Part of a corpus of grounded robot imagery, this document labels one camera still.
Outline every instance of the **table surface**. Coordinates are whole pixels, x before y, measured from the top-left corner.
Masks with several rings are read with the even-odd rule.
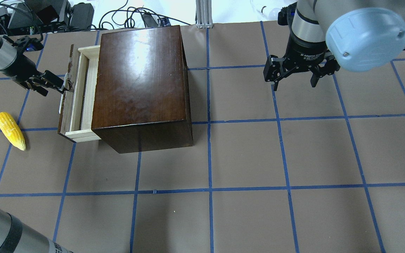
[[[74,252],[405,252],[405,52],[364,73],[264,82],[282,56],[276,23],[181,27],[195,146],[117,154],[59,136],[60,94],[0,74],[0,208]],[[63,76],[72,43],[48,34],[26,53]]]

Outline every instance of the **box top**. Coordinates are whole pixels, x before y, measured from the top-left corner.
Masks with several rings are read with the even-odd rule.
[[[179,26],[103,34],[91,128],[185,120],[184,71]]]

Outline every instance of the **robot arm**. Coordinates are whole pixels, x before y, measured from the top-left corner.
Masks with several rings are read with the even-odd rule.
[[[4,38],[0,37],[0,72],[23,88],[37,91],[43,96],[48,93],[43,87],[55,89],[60,93],[69,90],[68,84],[61,78],[48,70],[40,73],[34,62],[24,56],[24,51],[43,48],[39,40],[26,36],[14,42],[8,37]]]
[[[292,73],[311,71],[315,87],[340,66],[368,71],[405,50],[405,1],[298,0],[281,10],[278,23],[289,26],[290,37],[284,57],[271,55],[265,64],[275,91]]]

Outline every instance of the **corn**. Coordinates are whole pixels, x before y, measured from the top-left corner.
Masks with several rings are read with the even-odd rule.
[[[26,150],[26,143],[20,128],[7,112],[0,112],[0,129],[13,146]]]

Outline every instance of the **dark brown wooden cabinet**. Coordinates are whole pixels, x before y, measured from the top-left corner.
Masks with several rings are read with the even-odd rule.
[[[100,48],[74,49],[72,62],[75,90],[63,98],[60,134],[100,138],[119,153],[193,145],[179,26],[103,34]]]

